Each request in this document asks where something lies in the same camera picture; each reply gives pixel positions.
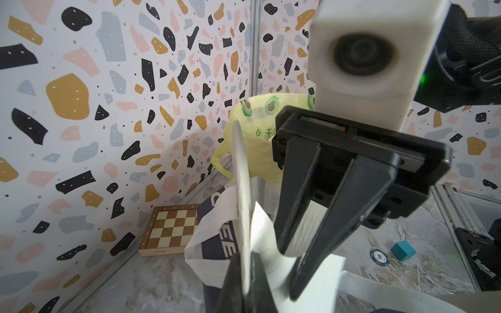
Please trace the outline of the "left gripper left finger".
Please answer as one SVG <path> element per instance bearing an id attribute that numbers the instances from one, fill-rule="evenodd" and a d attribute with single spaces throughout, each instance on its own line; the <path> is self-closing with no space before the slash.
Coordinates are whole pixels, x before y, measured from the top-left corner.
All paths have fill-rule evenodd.
<path id="1" fill-rule="evenodd" d="M 215 312 L 242 313 L 243 304 L 243 290 L 241 285 L 241 256 L 240 253 L 237 252 L 232 256 L 229 263 Z"/>

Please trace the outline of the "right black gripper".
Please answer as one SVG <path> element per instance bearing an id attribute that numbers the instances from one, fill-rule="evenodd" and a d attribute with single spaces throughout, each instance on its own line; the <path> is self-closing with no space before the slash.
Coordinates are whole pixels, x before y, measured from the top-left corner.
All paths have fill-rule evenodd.
<path id="1" fill-rule="evenodd" d="M 273 159 L 283 172 L 274 229 L 285 254 L 307 206 L 327 208 L 290 287 L 297 300 L 322 262 L 363 223 L 407 218 L 450 170 L 449 145 L 286 106 L 277 115 Z"/>

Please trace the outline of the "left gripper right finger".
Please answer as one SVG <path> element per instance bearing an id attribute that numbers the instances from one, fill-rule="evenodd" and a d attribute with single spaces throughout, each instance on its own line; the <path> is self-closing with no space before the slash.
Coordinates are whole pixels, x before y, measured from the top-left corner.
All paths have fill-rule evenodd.
<path id="1" fill-rule="evenodd" d="M 277 313 L 262 259 L 256 252 L 251 253 L 250 259 L 248 312 Z"/>

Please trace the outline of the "navy tote bag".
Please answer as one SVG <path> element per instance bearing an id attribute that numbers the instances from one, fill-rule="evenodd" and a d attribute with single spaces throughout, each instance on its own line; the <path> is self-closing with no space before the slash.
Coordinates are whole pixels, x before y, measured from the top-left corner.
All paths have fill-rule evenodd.
<path id="1" fill-rule="evenodd" d="M 221 188 L 197 212 L 200 221 L 185 261 L 203 283 L 206 312 L 215 312 L 231 258 L 241 248 L 236 187 Z"/>

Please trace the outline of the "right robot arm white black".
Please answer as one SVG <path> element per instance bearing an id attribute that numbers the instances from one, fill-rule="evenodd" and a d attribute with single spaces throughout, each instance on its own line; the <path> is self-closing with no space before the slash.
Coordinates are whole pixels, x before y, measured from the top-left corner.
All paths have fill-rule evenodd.
<path id="1" fill-rule="evenodd" d="M 408 217 L 451 168 L 452 148 L 402 133 L 412 102 L 446 113 L 500 103 L 500 18 L 489 31 L 449 1 L 321 1 L 311 23 L 305 109 L 275 118 L 283 171 L 275 219 L 286 253 L 311 202 L 326 213 L 296 262 L 298 300 L 322 262 L 360 226 Z"/>

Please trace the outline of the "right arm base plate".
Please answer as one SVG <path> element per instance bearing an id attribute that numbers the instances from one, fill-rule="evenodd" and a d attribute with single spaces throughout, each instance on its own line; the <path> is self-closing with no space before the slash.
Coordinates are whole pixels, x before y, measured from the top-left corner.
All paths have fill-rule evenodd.
<path id="1" fill-rule="evenodd" d="M 490 239 L 456 228 L 455 235 L 480 289 L 483 292 L 500 291 L 500 234 Z"/>

